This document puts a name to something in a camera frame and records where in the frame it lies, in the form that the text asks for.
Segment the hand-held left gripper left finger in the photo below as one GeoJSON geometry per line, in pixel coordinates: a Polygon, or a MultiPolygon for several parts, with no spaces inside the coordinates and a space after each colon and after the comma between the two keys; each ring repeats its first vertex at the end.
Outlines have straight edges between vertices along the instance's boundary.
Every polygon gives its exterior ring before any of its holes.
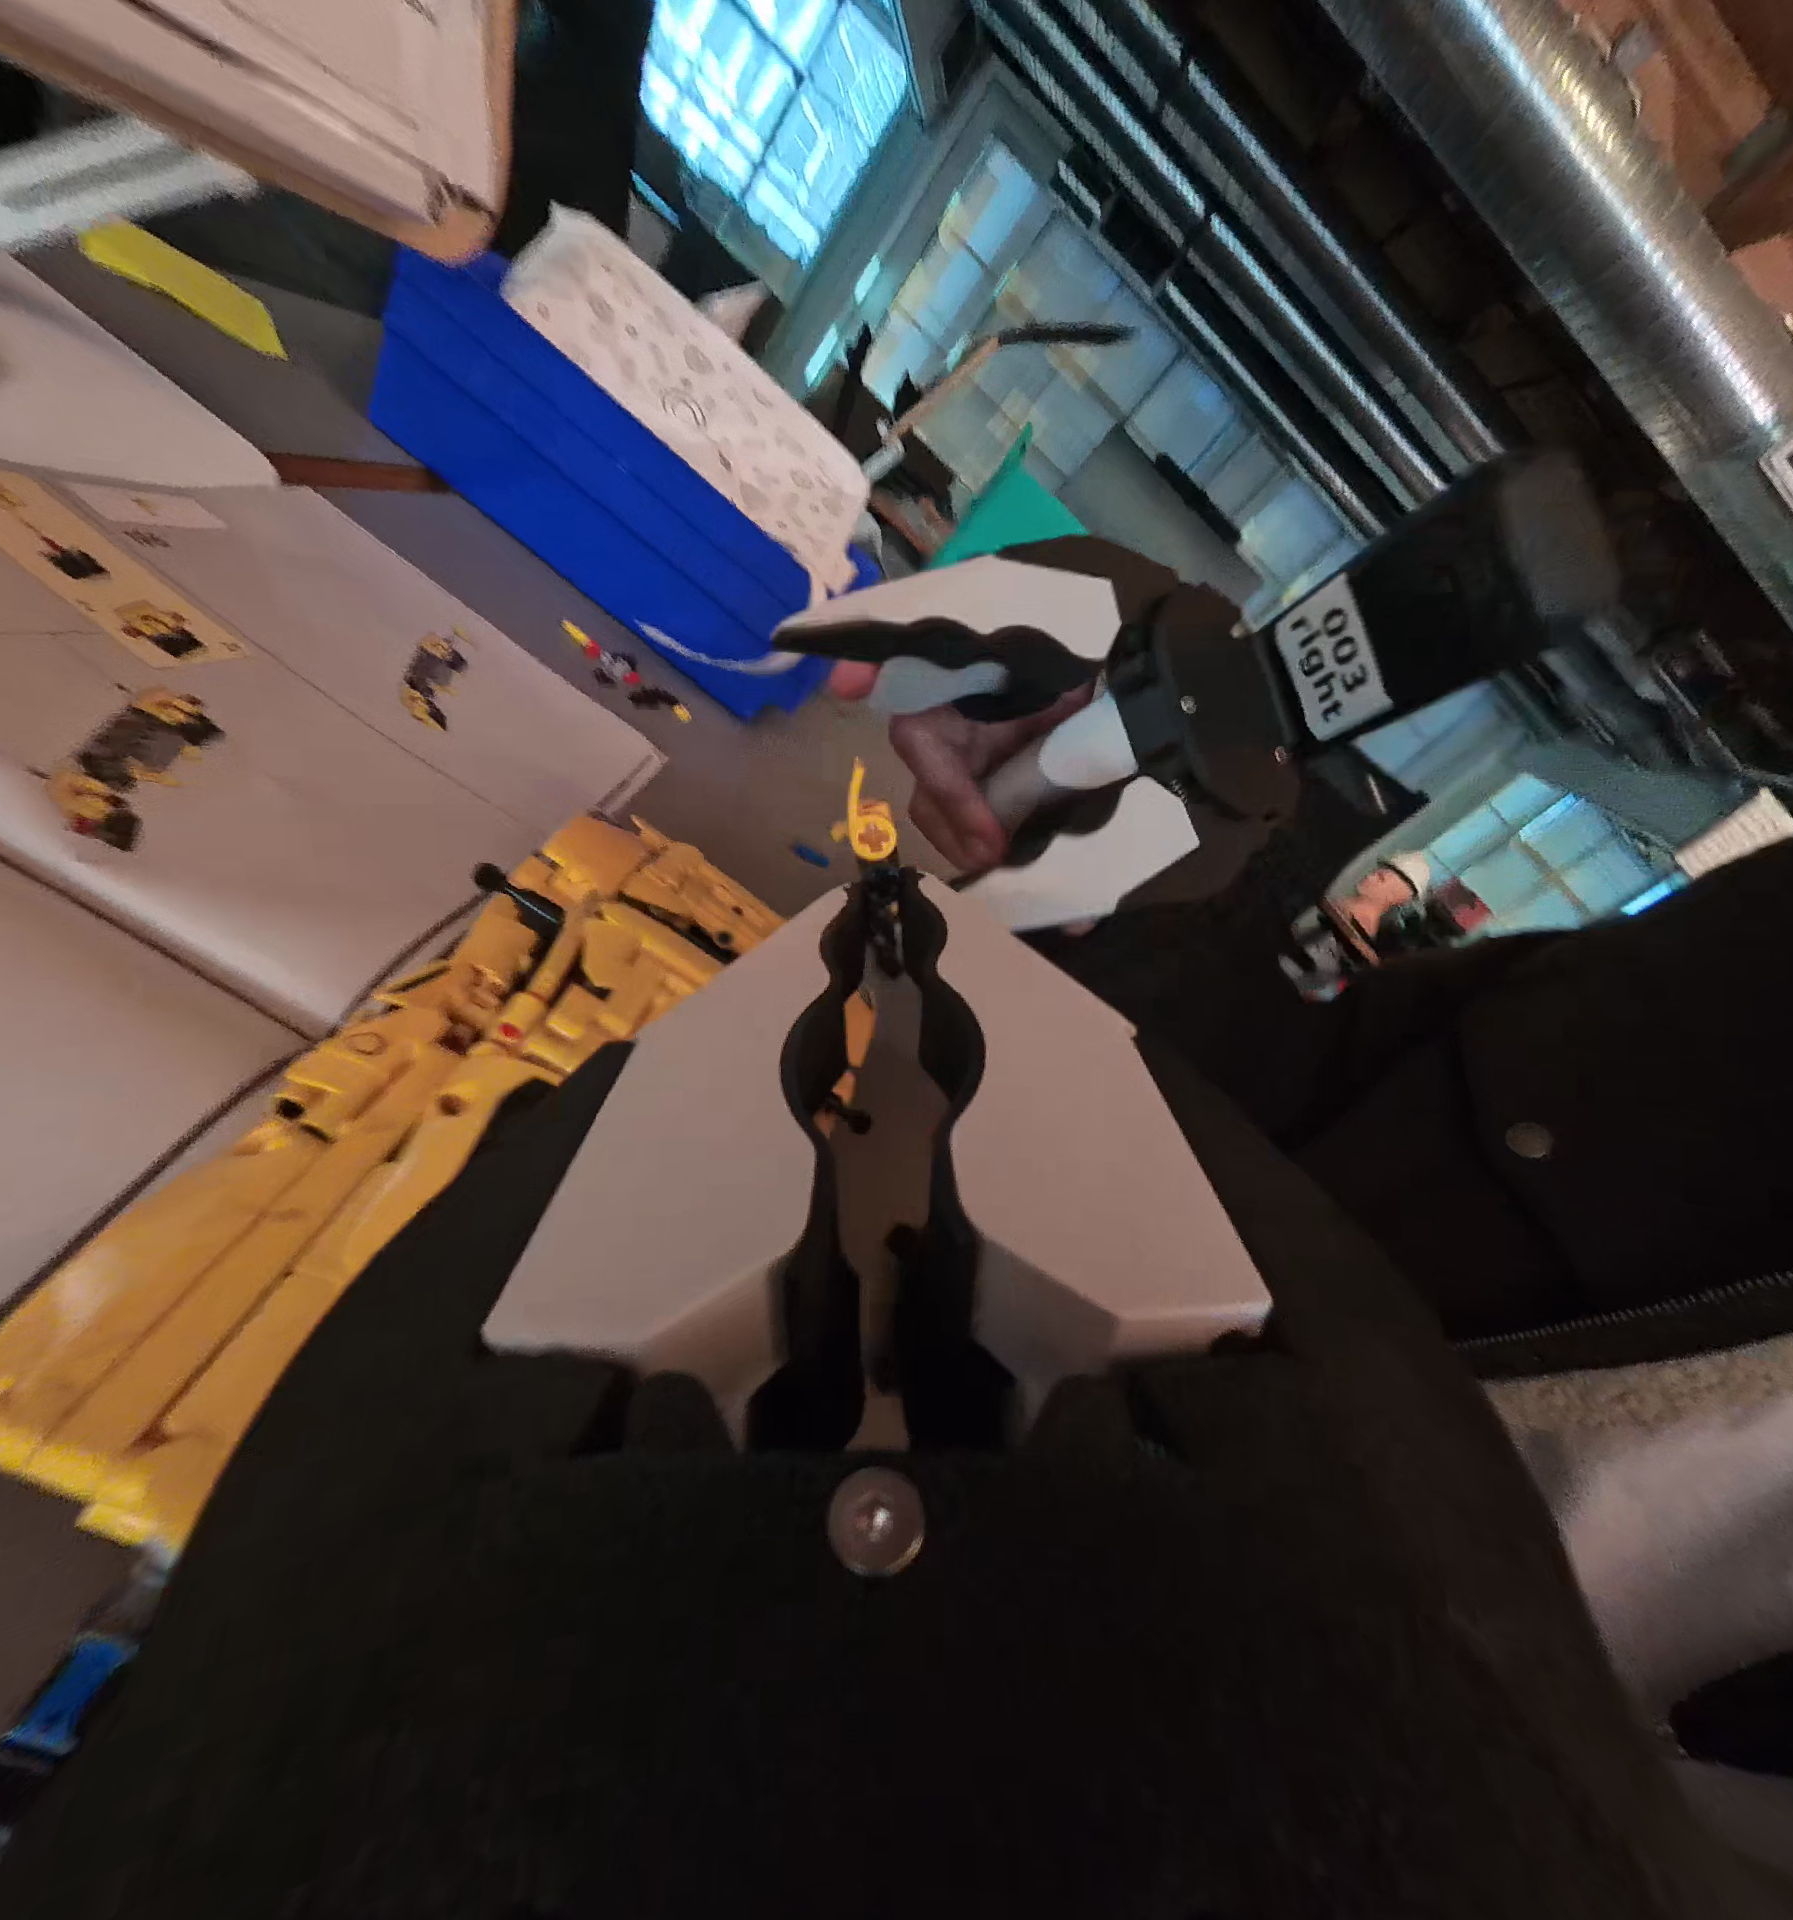
{"type": "Polygon", "coordinates": [[[833,889],[642,1028],[482,1341],[702,1384],[736,1432],[857,1427],[825,1105],[857,900],[833,889]]]}

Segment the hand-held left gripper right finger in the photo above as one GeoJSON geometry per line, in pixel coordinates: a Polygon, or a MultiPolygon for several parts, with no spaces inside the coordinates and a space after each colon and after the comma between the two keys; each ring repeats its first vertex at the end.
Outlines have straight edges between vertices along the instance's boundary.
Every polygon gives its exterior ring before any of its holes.
{"type": "Polygon", "coordinates": [[[1070,1377],[1256,1338],[1270,1293],[1128,1019],[946,883],[910,886],[940,1095],[910,1232],[910,1421],[1015,1427],[1070,1377]]]}

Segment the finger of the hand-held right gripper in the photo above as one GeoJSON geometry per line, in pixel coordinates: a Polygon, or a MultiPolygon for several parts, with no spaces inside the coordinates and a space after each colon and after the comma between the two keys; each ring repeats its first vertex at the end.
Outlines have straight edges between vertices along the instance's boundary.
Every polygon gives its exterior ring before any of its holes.
{"type": "Polygon", "coordinates": [[[836,596],[769,648],[872,667],[869,703],[891,718],[1027,718],[1091,687],[1121,628],[1110,582],[989,555],[836,596]]]}
{"type": "Polygon", "coordinates": [[[1086,798],[1110,803],[1100,822],[1086,833],[1066,827],[1033,859],[960,883],[957,891],[1015,934],[1098,924],[1200,851],[1195,816],[1158,782],[1134,779],[1086,798]]]}

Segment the black brick connector piece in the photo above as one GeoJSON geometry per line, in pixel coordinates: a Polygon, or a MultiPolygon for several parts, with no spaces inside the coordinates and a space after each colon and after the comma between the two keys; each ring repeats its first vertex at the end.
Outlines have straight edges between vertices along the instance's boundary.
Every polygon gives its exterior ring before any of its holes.
{"type": "Polygon", "coordinates": [[[845,958],[858,964],[863,989],[907,974],[903,897],[907,877],[897,856],[857,856],[845,907],[845,958]]]}

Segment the yellow pointed brick piece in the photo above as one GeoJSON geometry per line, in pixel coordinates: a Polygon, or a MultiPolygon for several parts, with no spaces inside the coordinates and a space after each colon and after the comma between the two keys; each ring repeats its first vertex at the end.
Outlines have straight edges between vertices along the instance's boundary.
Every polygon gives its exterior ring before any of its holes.
{"type": "Polygon", "coordinates": [[[845,812],[833,822],[833,845],[848,846],[863,870],[887,868],[897,859],[900,833],[890,803],[875,798],[864,788],[869,766],[863,757],[854,757],[845,812]]]}

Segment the yellow toy brick car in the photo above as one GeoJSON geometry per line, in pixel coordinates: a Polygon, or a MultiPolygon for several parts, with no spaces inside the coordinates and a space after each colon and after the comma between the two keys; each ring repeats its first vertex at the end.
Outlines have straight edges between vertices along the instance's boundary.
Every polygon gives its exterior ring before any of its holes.
{"type": "Polygon", "coordinates": [[[915,1785],[969,1490],[854,1450],[858,1269],[854,1432],[482,1341],[630,1044],[784,921],[597,821],[473,891],[0,1322],[0,1484],[159,1565],[0,1711],[0,1916],[809,1916],[915,1785]]]}

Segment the grey desk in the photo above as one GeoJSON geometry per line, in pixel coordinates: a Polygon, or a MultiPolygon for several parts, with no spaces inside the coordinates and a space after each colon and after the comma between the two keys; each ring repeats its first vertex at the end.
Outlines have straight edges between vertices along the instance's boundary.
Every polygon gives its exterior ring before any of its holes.
{"type": "MultiPolygon", "coordinates": [[[[0,1316],[233,1140],[294,1052],[451,934],[472,868],[590,803],[642,812],[781,913],[863,752],[825,701],[751,727],[594,682],[564,622],[621,622],[364,420],[379,321],[259,286],[287,362],[75,251],[0,262],[0,467],[148,558],[254,654],[224,737],[151,783],[138,852],[18,803],[0,827],[0,1316]]],[[[0,803],[169,678],[0,552],[0,803]]]]}

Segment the teal bag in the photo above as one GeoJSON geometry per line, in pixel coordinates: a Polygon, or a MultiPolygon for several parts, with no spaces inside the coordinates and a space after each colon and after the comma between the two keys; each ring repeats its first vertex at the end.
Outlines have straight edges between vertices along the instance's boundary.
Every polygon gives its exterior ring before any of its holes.
{"type": "Polygon", "coordinates": [[[946,569],[976,558],[998,558],[1016,546],[1083,536],[1088,527],[1028,472],[1033,427],[1022,427],[994,478],[957,517],[949,539],[925,569],[946,569]]]}

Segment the scattered coloured brick pieces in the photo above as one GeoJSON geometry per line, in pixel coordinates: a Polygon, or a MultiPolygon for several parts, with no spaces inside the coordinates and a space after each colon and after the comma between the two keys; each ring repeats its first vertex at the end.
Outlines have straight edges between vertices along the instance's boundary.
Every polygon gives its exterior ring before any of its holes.
{"type": "Polygon", "coordinates": [[[600,688],[617,693],[639,712],[666,712],[679,727],[691,724],[691,710],[675,693],[669,693],[669,687],[645,678],[642,661],[633,654],[611,649],[573,621],[564,621],[560,633],[587,661],[587,672],[600,688]]]}

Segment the patterned paper bag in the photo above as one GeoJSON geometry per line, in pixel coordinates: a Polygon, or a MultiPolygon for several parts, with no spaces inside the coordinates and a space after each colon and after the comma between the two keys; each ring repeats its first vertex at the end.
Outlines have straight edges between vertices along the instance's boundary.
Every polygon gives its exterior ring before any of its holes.
{"type": "Polygon", "coordinates": [[[500,284],[554,368],[554,461],[603,606],[743,678],[836,667],[869,475],[725,329],[594,215],[552,207],[500,284]]]}

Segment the ribbed metal pipes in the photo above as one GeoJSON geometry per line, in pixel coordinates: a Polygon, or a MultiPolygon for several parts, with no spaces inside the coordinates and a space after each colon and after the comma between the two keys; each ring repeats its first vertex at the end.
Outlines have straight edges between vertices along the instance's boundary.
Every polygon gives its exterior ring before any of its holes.
{"type": "Polygon", "coordinates": [[[1379,521],[1531,441],[1470,356],[1491,251],[1322,4],[969,4],[1104,238],[1379,521]]]}

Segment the blue plastic bin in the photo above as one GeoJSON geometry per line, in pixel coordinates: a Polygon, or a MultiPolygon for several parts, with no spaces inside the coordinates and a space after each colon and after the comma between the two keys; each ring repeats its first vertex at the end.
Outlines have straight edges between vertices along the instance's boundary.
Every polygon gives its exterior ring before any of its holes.
{"type": "Polygon", "coordinates": [[[825,688],[763,666],[812,578],[499,294],[499,257],[402,247],[381,302],[370,423],[621,622],[648,675],[740,722],[825,688]]]}

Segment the paned window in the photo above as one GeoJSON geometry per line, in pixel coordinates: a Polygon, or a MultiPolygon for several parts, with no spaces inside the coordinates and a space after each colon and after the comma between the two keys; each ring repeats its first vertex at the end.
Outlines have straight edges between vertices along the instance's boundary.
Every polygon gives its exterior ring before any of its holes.
{"type": "Polygon", "coordinates": [[[696,217],[799,284],[915,86],[895,4],[657,4],[642,111],[696,217]]]}

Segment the open instruction booklet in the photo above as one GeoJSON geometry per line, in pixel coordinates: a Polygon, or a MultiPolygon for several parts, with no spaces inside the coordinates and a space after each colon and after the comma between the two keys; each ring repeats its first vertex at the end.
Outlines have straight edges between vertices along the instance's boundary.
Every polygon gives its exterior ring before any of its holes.
{"type": "Polygon", "coordinates": [[[0,1313],[666,757],[0,259],[0,1313]]]}

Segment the printed instruction sheet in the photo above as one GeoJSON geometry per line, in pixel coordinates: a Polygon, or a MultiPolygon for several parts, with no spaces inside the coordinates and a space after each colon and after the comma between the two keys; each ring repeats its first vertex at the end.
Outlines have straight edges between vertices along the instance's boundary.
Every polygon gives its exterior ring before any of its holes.
{"type": "Polygon", "coordinates": [[[45,69],[375,213],[494,208],[511,4],[0,4],[45,69]]]}

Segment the yellow tape strip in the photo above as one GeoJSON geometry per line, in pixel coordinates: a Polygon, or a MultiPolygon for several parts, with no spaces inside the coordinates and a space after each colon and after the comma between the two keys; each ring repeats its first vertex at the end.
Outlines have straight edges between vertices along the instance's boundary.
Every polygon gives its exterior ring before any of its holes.
{"type": "Polygon", "coordinates": [[[229,342],[287,362],[282,335],[265,302],[138,224],[102,224],[75,238],[96,268],[172,302],[229,342]]]}

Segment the silver ventilation duct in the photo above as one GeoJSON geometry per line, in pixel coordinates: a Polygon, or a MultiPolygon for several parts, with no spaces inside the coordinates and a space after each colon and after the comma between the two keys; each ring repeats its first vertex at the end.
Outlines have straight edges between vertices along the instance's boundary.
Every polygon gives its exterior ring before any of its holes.
{"type": "Polygon", "coordinates": [[[1793,335],[1561,4],[1322,4],[1793,633],[1793,335]]]}

